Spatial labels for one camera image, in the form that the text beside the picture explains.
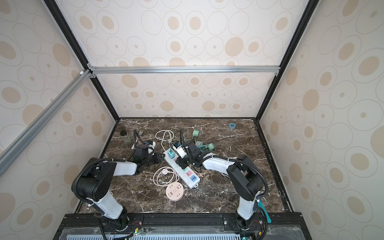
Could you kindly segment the pink charger plug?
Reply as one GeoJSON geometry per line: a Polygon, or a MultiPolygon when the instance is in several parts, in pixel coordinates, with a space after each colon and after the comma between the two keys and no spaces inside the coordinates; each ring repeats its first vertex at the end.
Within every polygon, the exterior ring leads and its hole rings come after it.
{"type": "Polygon", "coordinates": [[[201,148],[203,146],[203,142],[201,142],[201,141],[196,142],[196,146],[198,148],[201,148]]]}

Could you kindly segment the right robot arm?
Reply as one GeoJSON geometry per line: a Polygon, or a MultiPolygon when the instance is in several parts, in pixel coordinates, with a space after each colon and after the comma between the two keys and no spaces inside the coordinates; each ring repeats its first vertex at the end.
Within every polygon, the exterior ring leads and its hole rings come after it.
{"type": "Polygon", "coordinates": [[[267,212],[259,206],[260,199],[269,193],[267,179],[247,156],[228,158],[212,152],[203,152],[194,140],[187,141],[183,130],[179,129],[180,144],[186,153],[178,157],[176,163],[184,170],[186,167],[203,168],[219,172],[230,178],[240,196],[239,206],[234,224],[240,231],[248,230],[253,223],[254,213],[261,212],[267,219],[267,212]]]}

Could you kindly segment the teal charger plug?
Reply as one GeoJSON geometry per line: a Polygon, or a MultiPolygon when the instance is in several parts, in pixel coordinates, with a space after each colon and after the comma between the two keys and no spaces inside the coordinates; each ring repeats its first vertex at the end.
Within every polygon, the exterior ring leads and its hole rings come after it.
{"type": "Polygon", "coordinates": [[[173,152],[173,150],[169,150],[169,151],[167,151],[167,154],[168,154],[168,156],[169,156],[171,159],[173,159],[173,158],[175,157],[175,153],[173,152]]]}

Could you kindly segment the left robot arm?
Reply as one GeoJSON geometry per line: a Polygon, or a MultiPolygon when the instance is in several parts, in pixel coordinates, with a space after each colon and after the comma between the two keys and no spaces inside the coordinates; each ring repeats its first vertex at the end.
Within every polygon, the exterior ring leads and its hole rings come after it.
{"type": "Polygon", "coordinates": [[[128,159],[91,158],[71,186],[79,200],[96,209],[101,218],[119,232],[128,227],[129,218],[126,208],[110,191],[113,177],[138,175],[165,159],[165,154],[155,151],[155,142],[142,140],[137,130],[133,130],[133,136],[134,149],[128,159]]]}

